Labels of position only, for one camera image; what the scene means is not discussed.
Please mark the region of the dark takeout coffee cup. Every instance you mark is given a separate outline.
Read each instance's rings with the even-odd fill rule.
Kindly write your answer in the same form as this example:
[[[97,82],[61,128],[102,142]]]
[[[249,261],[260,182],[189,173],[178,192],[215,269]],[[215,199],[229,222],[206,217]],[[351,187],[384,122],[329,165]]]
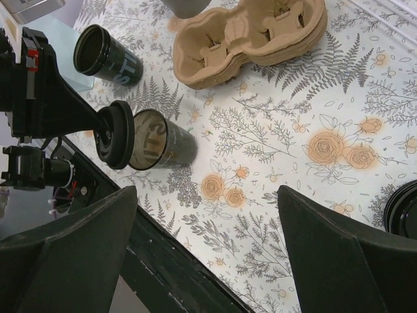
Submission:
[[[134,147],[128,165],[138,171],[190,165],[197,155],[195,138],[152,109],[134,115]]]

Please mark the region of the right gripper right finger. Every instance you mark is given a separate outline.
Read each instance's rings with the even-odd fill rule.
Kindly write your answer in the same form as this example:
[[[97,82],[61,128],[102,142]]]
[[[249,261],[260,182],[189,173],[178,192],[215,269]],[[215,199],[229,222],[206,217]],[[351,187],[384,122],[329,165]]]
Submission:
[[[303,312],[415,312],[416,240],[332,211],[288,186],[278,209]]]

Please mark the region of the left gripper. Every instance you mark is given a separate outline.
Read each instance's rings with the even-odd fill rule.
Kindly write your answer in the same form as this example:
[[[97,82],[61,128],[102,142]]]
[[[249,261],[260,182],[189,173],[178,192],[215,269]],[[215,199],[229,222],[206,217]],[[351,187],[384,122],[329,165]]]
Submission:
[[[108,127],[59,73],[46,35],[23,28],[21,55],[1,30],[1,112],[15,138],[50,138]]]

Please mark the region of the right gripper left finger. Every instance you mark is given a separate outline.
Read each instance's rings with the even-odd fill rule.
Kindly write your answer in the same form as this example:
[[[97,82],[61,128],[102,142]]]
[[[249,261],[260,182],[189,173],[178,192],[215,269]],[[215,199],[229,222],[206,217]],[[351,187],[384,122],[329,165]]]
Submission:
[[[137,209],[124,187],[1,240],[2,312],[108,312]]]

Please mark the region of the black coffee cup lid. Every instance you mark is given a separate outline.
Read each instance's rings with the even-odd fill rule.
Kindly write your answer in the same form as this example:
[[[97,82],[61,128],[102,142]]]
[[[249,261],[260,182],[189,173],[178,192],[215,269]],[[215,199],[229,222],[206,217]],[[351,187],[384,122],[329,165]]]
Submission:
[[[94,130],[96,152],[99,159],[111,169],[124,169],[132,156],[134,146],[134,119],[127,102],[115,100],[98,111],[102,122]]]

